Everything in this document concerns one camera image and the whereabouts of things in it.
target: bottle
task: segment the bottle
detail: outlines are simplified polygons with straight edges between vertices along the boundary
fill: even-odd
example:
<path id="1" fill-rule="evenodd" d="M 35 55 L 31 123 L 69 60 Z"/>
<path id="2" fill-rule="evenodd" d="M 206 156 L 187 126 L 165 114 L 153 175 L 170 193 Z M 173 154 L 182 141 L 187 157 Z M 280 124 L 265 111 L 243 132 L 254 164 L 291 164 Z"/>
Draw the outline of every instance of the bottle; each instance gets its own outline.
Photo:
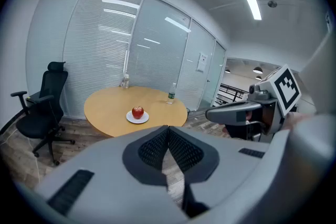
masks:
<path id="1" fill-rule="evenodd" d="M 170 87 L 167 104 L 172 104 L 175 98 L 176 92 L 176 83 L 174 82 L 173 85 Z"/>
<path id="2" fill-rule="evenodd" d="M 122 80 L 122 87 L 127 89 L 129 87 L 129 83 L 130 83 L 130 75 L 124 74 L 124 78 Z"/>

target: chair seat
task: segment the chair seat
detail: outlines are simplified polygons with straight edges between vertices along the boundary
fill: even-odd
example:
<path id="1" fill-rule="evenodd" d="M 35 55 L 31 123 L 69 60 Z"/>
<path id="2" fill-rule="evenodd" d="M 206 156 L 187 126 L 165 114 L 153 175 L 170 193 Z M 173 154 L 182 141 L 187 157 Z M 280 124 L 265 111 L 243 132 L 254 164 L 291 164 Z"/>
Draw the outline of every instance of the chair seat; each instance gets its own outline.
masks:
<path id="1" fill-rule="evenodd" d="M 52 119 L 47 115 L 32 113 L 16 123 L 17 129 L 26 137 L 43 138 L 52 128 Z"/>

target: white wire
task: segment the white wire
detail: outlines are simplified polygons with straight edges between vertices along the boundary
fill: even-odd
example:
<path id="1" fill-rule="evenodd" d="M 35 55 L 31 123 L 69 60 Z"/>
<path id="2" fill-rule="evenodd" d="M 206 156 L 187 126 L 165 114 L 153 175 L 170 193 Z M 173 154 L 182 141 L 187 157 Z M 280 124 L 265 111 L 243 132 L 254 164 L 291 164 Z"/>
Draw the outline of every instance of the white wire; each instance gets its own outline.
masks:
<path id="1" fill-rule="evenodd" d="M 1 143 L 0 146 L 2 146 L 3 144 L 7 143 L 8 139 L 17 131 L 17 129 L 15 129 L 15 131 L 13 133 L 11 133 L 11 135 L 9 137 L 7 137 L 6 141 L 4 143 Z"/>
<path id="2" fill-rule="evenodd" d="M 28 143 L 30 145 L 30 147 L 33 149 L 31 143 L 30 143 L 30 139 L 27 137 L 28 139 Z M 38 170 L 38 164 L 37 164 L 37 158 L 35 157 L 35 161 L 36 161 L 36 167 L 37 167 L 37 175 L 38 175 L 38 182 L 40 183 L 40 171 Z"/>

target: yellow tabletop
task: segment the yellow tabletop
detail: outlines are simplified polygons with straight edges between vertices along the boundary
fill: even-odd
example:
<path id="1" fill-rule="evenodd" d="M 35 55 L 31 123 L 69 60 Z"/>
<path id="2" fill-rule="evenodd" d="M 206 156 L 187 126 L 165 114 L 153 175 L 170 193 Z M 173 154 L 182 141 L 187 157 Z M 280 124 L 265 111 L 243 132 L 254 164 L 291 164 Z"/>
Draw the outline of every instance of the yellow tabletop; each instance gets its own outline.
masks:
<path id="1" fill-rule="evenodd" d="M 187 110 L 177 98 L 166 104 L 168 94 L 146 87 L 105 88 L 93 93 L 84 104 L 87 120 L 103 134 L 113 137 L 160 125 L 182 126 Z M 134 124 L 126 114 L 135 106 L 142 106 L 149 120 Z"/>

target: plate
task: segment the plate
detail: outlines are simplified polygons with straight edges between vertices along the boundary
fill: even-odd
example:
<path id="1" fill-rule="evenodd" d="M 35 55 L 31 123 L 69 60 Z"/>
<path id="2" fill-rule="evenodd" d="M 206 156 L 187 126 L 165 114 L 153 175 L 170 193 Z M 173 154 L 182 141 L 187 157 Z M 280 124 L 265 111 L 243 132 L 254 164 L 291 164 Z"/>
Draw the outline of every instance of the plate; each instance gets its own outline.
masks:
<path id="1" fill-rule="evenodd" d="M 128 121 L 132 122 L 132 123 L 140 124 L 140 123 L 144 123 L 147 120 L 149 120 L 149 115 L 148 115 L 148 113 L 146 111 L 144 111 L 142 117 L 137 120 L 135 117 L 133 117 L 132 110 L 131 110 L 131 111 L 127 112 L 126 119 Z"/>

